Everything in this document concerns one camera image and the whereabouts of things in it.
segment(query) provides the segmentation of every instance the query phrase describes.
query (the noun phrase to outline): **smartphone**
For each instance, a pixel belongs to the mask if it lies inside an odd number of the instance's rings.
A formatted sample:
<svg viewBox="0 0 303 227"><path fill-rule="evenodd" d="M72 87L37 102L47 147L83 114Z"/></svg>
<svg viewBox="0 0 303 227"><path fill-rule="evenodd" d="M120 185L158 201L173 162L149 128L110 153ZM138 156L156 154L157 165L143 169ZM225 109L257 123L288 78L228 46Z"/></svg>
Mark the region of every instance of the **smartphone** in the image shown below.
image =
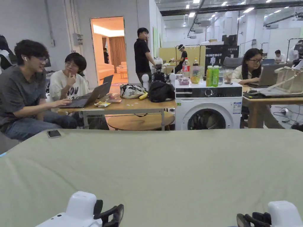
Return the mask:
<svg viewBox="0 0 303 227"><path fill-rule="evenodd" d="M47 135L48 135L49 138L61 137L61 134L58 130L47 131Z"/></svg>

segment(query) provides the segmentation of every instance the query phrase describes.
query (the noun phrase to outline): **beige sofa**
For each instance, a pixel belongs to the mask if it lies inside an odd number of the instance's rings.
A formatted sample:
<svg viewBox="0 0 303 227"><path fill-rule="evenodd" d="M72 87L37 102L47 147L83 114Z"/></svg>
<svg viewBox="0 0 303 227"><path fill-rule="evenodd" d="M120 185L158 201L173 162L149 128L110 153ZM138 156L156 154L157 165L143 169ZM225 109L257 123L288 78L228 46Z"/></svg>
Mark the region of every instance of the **beige sofa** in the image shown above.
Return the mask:
<svg viewBox="0 0 303 227"><path fill-rule="evenodd" d="M103 84L104 77L113 75L115 73L115 67L110 64L98 64L97 65L97 74L98 74L98 84Z"/></svg>
<svg viewBox="0 0 303 227"><path fill-rule="evenodd" d="M117 66L117 68L116 68L117 69L117 73L120 73L120 69L121 68L127 69L126 61L121 62L121 65Z"/></svg>

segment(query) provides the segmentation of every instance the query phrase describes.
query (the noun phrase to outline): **washing machine control panel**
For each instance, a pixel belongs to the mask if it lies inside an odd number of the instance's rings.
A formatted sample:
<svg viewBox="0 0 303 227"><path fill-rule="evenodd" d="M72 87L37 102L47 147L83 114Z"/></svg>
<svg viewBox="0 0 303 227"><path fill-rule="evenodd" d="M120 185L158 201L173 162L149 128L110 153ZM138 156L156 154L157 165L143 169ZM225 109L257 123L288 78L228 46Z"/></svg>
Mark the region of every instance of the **washing machine control panel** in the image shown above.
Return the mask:
<svg viewBox="0 0 303 227"><path fill-rule="evenodd" d="M242 87L176 88L176 98L242 97Z"/></svg>

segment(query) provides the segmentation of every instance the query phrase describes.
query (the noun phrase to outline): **curtain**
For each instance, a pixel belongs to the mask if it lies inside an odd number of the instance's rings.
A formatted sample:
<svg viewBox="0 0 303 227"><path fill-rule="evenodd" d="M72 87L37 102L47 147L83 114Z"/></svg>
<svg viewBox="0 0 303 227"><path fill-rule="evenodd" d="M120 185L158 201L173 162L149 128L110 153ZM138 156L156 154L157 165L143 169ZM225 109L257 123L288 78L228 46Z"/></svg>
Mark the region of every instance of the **curtain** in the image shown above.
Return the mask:
<svg viewBox="0 0 303 227"><path fill-rule="evenodd" d="M117 73L116 67L121 65L122 61L126 61L124 37L110 37L109 46L112 64L115 66L115 73Z"/></svg>
<svg viewBox="0 0 303 227"><path fill-rule="evenodd" d="M106 38L102 37L102 44L103 44L103 48L105 48L106 45Z"/></svg>

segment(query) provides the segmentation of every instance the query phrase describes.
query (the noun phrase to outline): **washing machine door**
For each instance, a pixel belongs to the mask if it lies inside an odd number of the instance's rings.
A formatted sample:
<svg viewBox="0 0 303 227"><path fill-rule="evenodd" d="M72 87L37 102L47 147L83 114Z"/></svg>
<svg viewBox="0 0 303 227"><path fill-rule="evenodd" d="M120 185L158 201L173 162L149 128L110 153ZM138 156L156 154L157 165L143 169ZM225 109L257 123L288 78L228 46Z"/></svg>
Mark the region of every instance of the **washing machine door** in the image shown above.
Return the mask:
<svg viewBox="0 0 303 227"><path fill-rule="evenodd" d="M183 118L182 130L233 128L232 103L201 103L191 108Z"/></svg>

